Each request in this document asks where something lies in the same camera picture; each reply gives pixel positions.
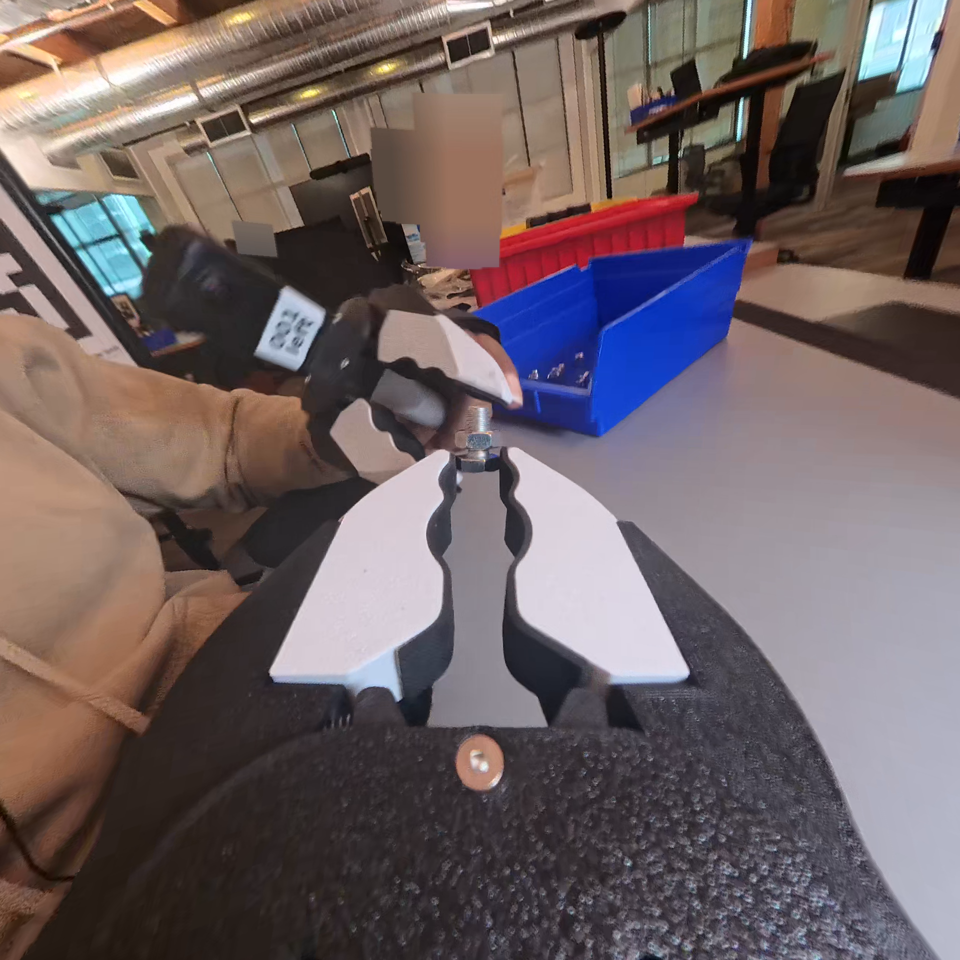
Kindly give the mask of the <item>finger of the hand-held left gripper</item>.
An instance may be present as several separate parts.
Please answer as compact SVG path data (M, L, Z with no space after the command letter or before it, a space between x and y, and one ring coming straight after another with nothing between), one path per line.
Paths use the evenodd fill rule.
M383 484L425 458L421 442L385 407L357 398L333 419L332 443L362 479Z
M441 314L386 313L376 359L387 370L438 392L465 394L508 409L520 405L519 379L477 335Z

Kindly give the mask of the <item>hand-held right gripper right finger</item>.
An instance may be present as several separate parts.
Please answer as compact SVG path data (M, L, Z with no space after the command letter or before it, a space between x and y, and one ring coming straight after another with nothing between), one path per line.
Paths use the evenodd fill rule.
M690 666L616 517L517 447L503 451L511 564L503 656L538 699L677 685Z

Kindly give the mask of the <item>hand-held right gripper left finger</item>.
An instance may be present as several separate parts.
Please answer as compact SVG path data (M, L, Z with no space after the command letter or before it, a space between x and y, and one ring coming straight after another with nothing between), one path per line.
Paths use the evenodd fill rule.
M429 697L453 653L456 494L455 460L435 452L342 517L270 666L275 683Z

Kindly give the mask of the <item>blue plastic bin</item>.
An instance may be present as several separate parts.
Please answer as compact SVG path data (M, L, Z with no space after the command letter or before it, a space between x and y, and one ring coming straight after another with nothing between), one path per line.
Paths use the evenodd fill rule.
M600 256L481 307L520 376L507 416L600 437L726 339L749 240ZM574 354L593 351L577 376ZM546 381L564 362L561 384Z

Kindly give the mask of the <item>person's left forearm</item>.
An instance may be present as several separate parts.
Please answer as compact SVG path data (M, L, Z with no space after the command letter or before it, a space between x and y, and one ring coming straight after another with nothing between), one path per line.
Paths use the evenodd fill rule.
M166 507L265 506L344 481L294 397L221 390L86 354L39 321L24 361L52 442L121 494Z

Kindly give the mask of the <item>person's left hand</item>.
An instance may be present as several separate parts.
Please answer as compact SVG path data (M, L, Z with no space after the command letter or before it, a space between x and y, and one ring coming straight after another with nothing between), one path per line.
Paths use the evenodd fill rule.
M451 401L446 419L430 439L429 448L456 453L455 434L460 430L493 430L492 403L468 394Z

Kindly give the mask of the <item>black wrist rest pad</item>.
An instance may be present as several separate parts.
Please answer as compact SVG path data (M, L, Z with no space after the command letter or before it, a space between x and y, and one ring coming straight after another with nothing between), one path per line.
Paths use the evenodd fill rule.
M253 522L239 545L255 565L273 570L326 524L340 522L375 487L352 477L286 493Z

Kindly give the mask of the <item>black mesh office chair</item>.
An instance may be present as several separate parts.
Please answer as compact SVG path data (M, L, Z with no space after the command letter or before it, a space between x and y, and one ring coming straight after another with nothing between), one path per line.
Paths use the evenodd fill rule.
M285 282L328 310L404 282L409 249L380 211L367 152L312 170L291 195L303 225L277 235Z

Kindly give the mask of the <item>red plastic bin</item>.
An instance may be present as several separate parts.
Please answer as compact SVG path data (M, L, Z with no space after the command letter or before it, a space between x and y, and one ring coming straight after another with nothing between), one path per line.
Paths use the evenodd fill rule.
M592 259L683 246L696 193L605 201L586 212L502 234L499 263L470 271L476 304L485 307Z

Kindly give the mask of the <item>black framed sign board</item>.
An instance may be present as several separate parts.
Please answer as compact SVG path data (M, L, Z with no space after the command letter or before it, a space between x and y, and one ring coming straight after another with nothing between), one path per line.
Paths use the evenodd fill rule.
M67 333L88 354L152 368L126 318L66 244L5 156L1 158L2 315L24 311Z

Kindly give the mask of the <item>person's torso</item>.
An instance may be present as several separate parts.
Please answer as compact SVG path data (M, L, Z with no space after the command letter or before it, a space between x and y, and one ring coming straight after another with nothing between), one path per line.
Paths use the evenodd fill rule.
M36 917L84 864L128 736L242 601L165 571L149 521L59 449L42 408L2 424L2 914Z

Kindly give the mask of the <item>black floor lamp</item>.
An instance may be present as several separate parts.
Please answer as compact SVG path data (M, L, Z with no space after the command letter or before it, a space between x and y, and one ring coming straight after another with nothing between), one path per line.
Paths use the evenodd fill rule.
M594 204L614 198L607 40L626 17L622 8L605 8L574 31L585 190Z

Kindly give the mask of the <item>wooden standing desk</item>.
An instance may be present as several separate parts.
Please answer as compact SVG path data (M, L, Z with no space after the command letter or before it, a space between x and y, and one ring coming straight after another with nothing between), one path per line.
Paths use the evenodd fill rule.
M665 194L677 195L681 192L680 153L682 133L692 127L705 123L714 109L720 110L728 105L748 102L746 141L744 157L748 162L743 194L752 199L757 192L762 149L764 105L769 90L785 87L789 82L810 72L815 66L831 61L834 51L810 54L803 58L757 71L707 90L702 90L685 99L674 99L667 106L654 106L646 110L637 122L628 126L627 135L635 135L637 143L657 138L668 139L668 163Z

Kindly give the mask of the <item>black backpack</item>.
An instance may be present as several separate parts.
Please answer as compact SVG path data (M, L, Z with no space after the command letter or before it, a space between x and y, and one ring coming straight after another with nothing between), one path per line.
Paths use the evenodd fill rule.
M757 47L748 54L735 57L730 69L717 79L715 86L724 86L741 78L803 60L815 54L817 49L817 40L799 40Z

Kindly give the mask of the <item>wooden office desk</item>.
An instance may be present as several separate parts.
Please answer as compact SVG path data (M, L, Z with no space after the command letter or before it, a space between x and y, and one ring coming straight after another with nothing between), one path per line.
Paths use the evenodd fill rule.
M848 166L844 179L875 183L881 210L919 211L903 277L927 282L937 264L954 211L959 207L959 148L906 150Z

